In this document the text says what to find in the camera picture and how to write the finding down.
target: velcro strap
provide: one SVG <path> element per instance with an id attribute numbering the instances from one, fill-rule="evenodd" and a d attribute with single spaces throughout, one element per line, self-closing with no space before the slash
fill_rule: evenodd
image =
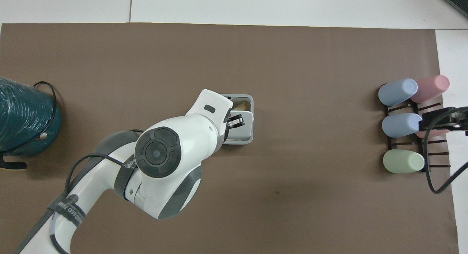
<path id="1" fill-rule="evenodd" d="M 125 188 L 136 168 L 137 162 L 135 161 L 135 154 L 133 154 L 120 166 L 114 182 L 114 192 L 125 200 L 128 200 L 125 198 Z"/>
<path id="2" fill-rule="evenodd" d="M 86 213 L 79 206 L 63 195 L 57 196 L 47 208 L 61 214 L 75 224 L 76 227 L 79 227 L 86 217 Z"/>

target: black cable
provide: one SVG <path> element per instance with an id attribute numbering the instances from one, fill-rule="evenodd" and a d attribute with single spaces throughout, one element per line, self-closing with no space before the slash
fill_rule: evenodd
<path id="1" fill-rule="evenodd" d="M 39 138 L 49 128 L 50 124 L 52 124 L 52 121 L 55 118 L 55 113 L 57 112 L 57 97 L 55 96 L 55 90 L 54 90 L 54 87 L 49 82 L 45 82 L 45 81 L 39 81 L 36 84 L 34 84 L 33 87 L 36 87 L 37 85 L 40 85 L 40 84 L 45 84 L 45 85 L 49 86 L 50 90 L 52 91 L 52 102 L 53 102 L 53 105 L 54 105 L 54 107 L 52 108 L 52 116 L 50 116 L 50 119 L 47 122 L 47 124 L 45 125 L 44 129 L 37 136 L 33 137 L 32 139 L 28 140 L 27 142 L 25 142 L 23 144 L 19 144 L 18 146 L 14 147 L 12 149 L 1 152 L 0 154 L 8 153 L 8 152 L 16 150 L 16 149 L 18 149 L 20 147 L 23 147 L 26 144 L 29 144 L 30 142 L 32 142 L 35 139 Z"/>
<path id="2" fill-rule="evenodd" d="M 70 169 L 70 172 L 68 173 L 67 180 L 65 181 L 65 191 L 64 191 L 65 195 L 70 193 L 70 181 L 72 179 L 72 174 L 73 174 L 73 171 L 75 170 L 76 166 L 78 164 L 80 164 L 80 162 L 82 162 L 84 159 L 87 159 L 87 158 L 90 158 L 90 157 L 100 157 L 100 158 L 108 159 L 109 161 L 111 161 L 113 163 L 116 163 L 118 165 L 124 164 L 123 162 L 120 162 L 120 161 L 110 157 L 109 155 L 100 154 L 100 153 L 92 153 L 92 154 L 88 154 L 86 156 L 83 156 L 81 159 L 79 159 L 77 162 L 75 162 L 75 164 Z"/>
<path id="3" fill-rule="evenodd" d="M 440 194 L 442 191 L 444 191 L 445 188 L 447 188 L 449 186 L 449 184 L 451 182 L 453 182 L 453 180 L 455 180 L 456 177 L 458 177 L 465 169 L 468 168 L 468 162 L 466 162 L 454 174 L 452 174 L 452 176 L 450 176 L 450 178 L 439 189 L 437 189 L 437 190 L 434 189 L 434 185 L 433 185 L 433 182 L 431 180 L 431 175 L 429 174 L 430 164 L 429 164 L 429 156 L 428 156 L 428 149 L 427 149 L 427 142 L 428 142 L 428 139 L 429 139 L 429 132 L 431 132 L 431 130 L 434 129 L 435 125 L 441 119 L 443 119 L 444 117 L 449 116 L 449 115 L 451 115 L 451 114 L 453 114 L 455 112 L 468 112 L 468 107 L 461 107 L 461 108 L 457 108 L 457 109 L 452 109 L 450 111 L 447 111 L 447 112 L 444 112 L 444 113 L 438 115 L 437 117 L 435 117 L 435 119 L 433 121 L 431 121 L 431 123 L 427 127 L 426 135 L 424 136 L 424 140 L 423 140 L 424 171 L 426 171 L 426 179 L 427 179 L 427 182 L 429 184 L 429 188 L 431 189 L 431 191 L 434 194 Z"/>

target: small dark rectangle on robot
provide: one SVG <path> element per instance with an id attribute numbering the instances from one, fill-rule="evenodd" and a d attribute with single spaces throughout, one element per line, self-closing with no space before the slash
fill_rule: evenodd
<path id="1" fill-rule="evenodd" d="M 214 114 L 214 112 L 216 111 L 216 109 L 214 107 L 210 106 L 210 105 L 205 105 L 204 109 L 206 111 L 211 112 L 212 114 Z"/>

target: teal spool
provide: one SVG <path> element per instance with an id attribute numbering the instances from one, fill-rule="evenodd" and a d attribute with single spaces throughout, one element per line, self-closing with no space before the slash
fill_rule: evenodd
<path id="1" fill-rule="evenodd" d="M 47 137 L 28 141 L 45 129 L 53 108 L 53 98 L 48 94 L 0 77 L 0 154 L 33 155 L 49 147 L 60 131 L 62 116 L 58 107 L 44 132 Z"/>

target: white floor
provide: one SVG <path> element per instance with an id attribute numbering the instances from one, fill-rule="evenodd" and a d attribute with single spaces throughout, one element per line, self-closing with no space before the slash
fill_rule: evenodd
<path id="1" fill-rule="evenodd" d="M 0 0 L 0 28 L 130 21 L 436 29 L 440 72 L 452 83 L 444 104 L 468 106 L 468 18 L 443 0 Z M 448 141 L 451 164 L 465 163 L 468 137 L 452 132 Z M 455 180 L 453 201 L 460 253 L 468 254 L 468 172 Z"/>

